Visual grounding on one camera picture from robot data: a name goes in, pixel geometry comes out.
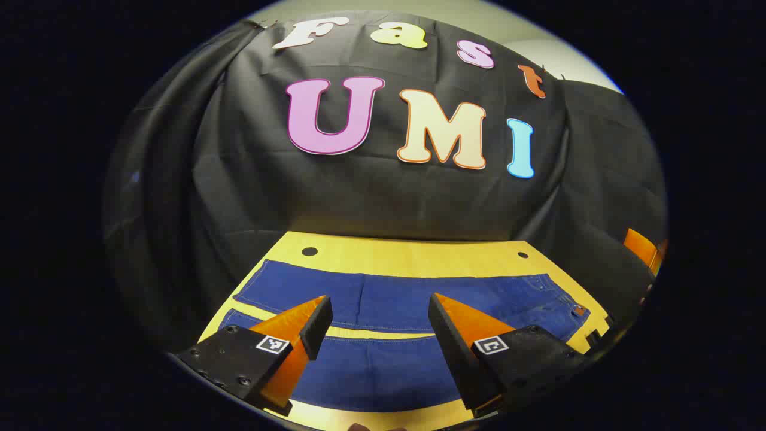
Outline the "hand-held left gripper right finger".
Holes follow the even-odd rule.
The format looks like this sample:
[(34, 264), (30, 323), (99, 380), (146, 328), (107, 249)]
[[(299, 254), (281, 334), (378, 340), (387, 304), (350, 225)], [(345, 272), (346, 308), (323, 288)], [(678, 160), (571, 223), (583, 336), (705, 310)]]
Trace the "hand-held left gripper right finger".
[(428, 319), (476, 419), (537, 403), (592, 363), (543, 327), (514, 328), (440, 293), (430, 297)]

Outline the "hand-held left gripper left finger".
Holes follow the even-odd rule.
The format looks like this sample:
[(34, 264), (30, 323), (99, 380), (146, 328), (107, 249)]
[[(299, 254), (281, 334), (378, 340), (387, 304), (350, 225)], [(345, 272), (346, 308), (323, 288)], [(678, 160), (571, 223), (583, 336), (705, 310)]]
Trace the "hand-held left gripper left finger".
[(255, 325), (228, 324), (175, 357), (235, 398), (289, 415), (290, 396), (332, 321), (322, 295)]

